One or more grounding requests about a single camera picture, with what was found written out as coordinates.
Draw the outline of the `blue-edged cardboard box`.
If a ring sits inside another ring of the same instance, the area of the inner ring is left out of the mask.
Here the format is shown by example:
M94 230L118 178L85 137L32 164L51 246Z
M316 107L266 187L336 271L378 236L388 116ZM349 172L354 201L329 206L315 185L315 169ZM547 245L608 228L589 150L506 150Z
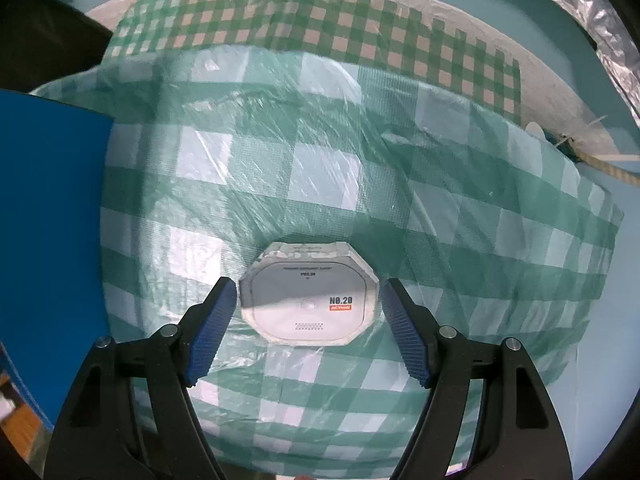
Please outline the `blue-edged cardboard box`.
M1 366L47 428L110 332L100 207L111 117L1 93Z

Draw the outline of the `large-check green tablecloth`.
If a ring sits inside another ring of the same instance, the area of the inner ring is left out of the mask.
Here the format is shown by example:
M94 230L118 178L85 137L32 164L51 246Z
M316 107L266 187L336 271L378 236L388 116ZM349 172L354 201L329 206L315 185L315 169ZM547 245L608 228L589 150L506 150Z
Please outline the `large-check green tablecloth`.
M114 118L101 246L118 341L177 322L271 243L346 242L439 323L520 338L548 386L585 333L623 219L510 120L307 53L138 54L34 95ZM295 349L236 310L188 391L217 458L320 478L388 476L427 395L380 311L346 346Z

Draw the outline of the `white octagonal device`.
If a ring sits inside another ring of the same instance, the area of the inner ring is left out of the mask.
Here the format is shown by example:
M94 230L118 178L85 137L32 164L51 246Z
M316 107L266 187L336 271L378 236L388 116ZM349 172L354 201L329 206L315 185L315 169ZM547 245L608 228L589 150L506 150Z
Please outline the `white octagonal device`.
M270 244L239 281L242 318L274 344L344 346L373 323L380 280L346 242Z

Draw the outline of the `small-check green tablecloth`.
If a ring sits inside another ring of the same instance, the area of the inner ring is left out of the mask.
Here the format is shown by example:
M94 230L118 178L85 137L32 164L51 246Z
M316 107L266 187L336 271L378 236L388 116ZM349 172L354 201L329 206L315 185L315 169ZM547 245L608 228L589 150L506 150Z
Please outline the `small-check green tablecloth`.
M443 18L393 0L139 0L105 58L250 44L382 68L522 118L520 63Z

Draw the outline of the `silver foil sheet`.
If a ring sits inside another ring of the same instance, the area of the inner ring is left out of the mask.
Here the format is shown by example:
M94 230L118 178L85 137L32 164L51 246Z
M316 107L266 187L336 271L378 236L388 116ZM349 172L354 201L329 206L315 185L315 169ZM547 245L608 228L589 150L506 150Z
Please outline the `silver foil sheet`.
M551 0L588 34L634 120L639 119L639 13L628 0Z

